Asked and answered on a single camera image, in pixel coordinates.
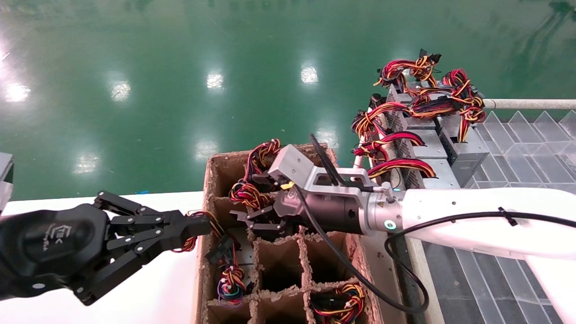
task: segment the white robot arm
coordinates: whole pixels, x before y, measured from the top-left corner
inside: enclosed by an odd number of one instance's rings
[[[576,195],[532,188],[396,192],[389,183],[371,182],[364,169],[316,167],[291,145],[279,152],[268,173],[279,183],[289,183],[287,193],[276,199],[275,210],[297,206],[289,198],[298,194],[320,228],[329,223],[330,230],[364,235],[402,232],[443,246],[526,260],[558,315],[565,323],[576,323],[576,282],[569,279],[576,273]],[[337,179],[330,185],[325,182],[328,177]],[[302,215],[301,209],[293,210],[287,215]],[[357,226],[350,226],[350,210],[358,215]],[[524,219],[522,214],[556,223]],[[471,215],[476,218],[461,219]],[[458,220],[413,231],[450,216]],[[334,224],[339,220],[341,225]]]
[[[404,229],[439,218],[488,213],[502,208],[576,221],[576,195],[554,189],[407,190],[402,203]],[[576,232],[539,220],[504,217],[443,223],[407,236],[463,250],[526,260],[564,323],[576,322]]]

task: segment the robotic arm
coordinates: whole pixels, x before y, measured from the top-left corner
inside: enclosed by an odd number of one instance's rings
[[[284,147],[268,171],[284,189],[274,204],[278,216],[306,219],[297,186],[322,229],[405,232],[430,243],[526,260],[559,316],[566,323],[576,318],[576,285],[567,280],[576,273],[576,195],[534,188],[397,192],[389,183],[371,182],[364,169],[334,171],[357,181],[326,183],[334,172]],[[537,219],[526,219],[531,216]]]
[[[158,212],[107,191],[91,205],[1,217],[0,300],[68,288],[89,306],[163,251],[210,231],[207,216]]]
[[[0,180],[7,174],[0,174]],[[569,227],[576,227],[575,195],[530,188],[397,192],[389,183],[371,182],[364,169],[316,167],[292,145],[280,150],[268,174],[283,189],[274,205],[250,214],[235,212],[258,235],[288,235],[288,223],[307,224],[306,206],[325,231],[406,232],[444,246],[524,259],[560,317],[566,322],[576,318],[576,285],[565,280],[576,273],[576,236]],[[355,181],[335,179],[334,174]],[[11,184],[4,185],[8,187],[11,193]],[[2,198],[7,201],[6,193],[0,193],[0,203]],[[110,220],[105,210],[118,216]],[[270,224],[270,213],[280,222]],[[470,214],[479,216],[413,231]],[[523,219],[524,214],[561,219],[568,226]],[[161,252],[210,231],[207,217],[158,212],[106,191],[92,205],[2,217],[0,300],[68,288],[90,305]],[[547,236],[545,243],[541,235]]]

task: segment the cardboard grid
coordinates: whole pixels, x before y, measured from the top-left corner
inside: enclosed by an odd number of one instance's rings
[[[296,145],[314,163],[320,160],[312,145]],[[326,152],[336,165],[336,156],[331,149]],[[242,205],[233,204],[228,198],[232,185],[244,175],[249,151],[213,155],[207,163],[204,179],[204,208],[219,220],[226,229],[241,227],[244,223],[234,220],[230,210],[246,211]],[[198,241],[199,270],[195,281],[193,301],[193,323],[202,324],[313,324],[314,316],[309,308],[310,296],[358,282],[344,264],[318,234],[309,234],[300,227],[294,235],[268,242],[246,230],[253,247],[253,266],[247,275],[255,283],[254,290],[244,297],[237,308],[220,305],[216,294],[221,270],[210,265],[204,255],[217,242],[213,235],[201,236]],[[352,264],[370,281],[372,274],[366,261],[366,253],[359,235],[329,232],[328,236],[349,257]],[[366,291],[366,303],[358,324],[381,324],[382,315],[376,297]]]

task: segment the led indicator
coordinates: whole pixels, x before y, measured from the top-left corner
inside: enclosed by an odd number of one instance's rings
[[[386,228],[390,230],[396,229],[396,223],[394,223],[393,220],[386,220],[384,222],[384,226],[386,226]]]

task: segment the robot logo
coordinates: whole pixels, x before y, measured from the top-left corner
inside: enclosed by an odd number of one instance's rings
[[[42,246],[42,250],[44,251],[48,250],[48,246],[50,245],[50,239],[52,240],[56,239],[56,241],[54,241],[54,244],[62,244],[64,243],[62,239],[70,236],[72,226],[68,225],[60,225],[58,227],[55,226],[56,226],[55,223],[50,224],[50,226],[48,226],[48,229],[44,234],[44,243]]]
[[[70,230],[72,226],[61,225],[52,229],[52,234],[50,234],[50,238],[53,239],[56,236],[55,244],[62,244],[62,238],[70,236]]]

